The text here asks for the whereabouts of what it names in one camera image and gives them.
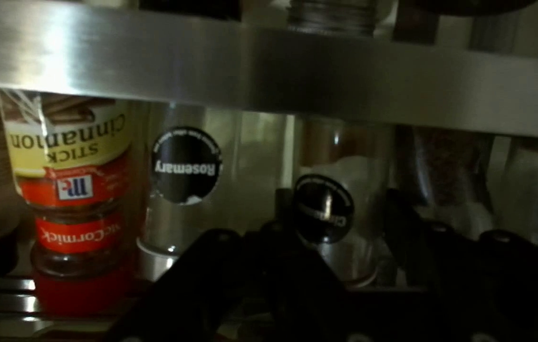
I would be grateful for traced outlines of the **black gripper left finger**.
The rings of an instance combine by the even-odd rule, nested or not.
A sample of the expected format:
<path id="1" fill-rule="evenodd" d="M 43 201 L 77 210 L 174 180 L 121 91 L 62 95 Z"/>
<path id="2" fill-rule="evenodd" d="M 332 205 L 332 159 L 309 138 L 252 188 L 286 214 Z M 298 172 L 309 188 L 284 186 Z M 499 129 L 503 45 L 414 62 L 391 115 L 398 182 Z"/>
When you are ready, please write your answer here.
<path id="1" fill-rule="evenodd" d="M 225 317 L 254 292 L 271 315 L 265 342 L 317 342 L 319 330 L 290 300 L 290 275 L 277 264 L 301 250 L 277 220 L 246 233 L 208 229 L 111 323 L 106 342 L 214 342 Z"/>

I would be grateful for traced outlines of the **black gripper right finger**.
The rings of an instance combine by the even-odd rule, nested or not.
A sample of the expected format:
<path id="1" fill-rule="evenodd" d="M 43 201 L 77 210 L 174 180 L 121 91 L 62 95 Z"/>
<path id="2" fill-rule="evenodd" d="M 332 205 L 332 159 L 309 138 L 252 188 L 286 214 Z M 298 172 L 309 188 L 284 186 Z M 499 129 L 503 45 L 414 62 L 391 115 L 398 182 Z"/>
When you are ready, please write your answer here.
<path id="1" fill-rule="evenodd" d="M 538 342 L 538 245 L 507 229 L 465 237 L 398 190 L 383 193 L 381 220 L 406 281 L 438 298 L 448 342 Z"/>

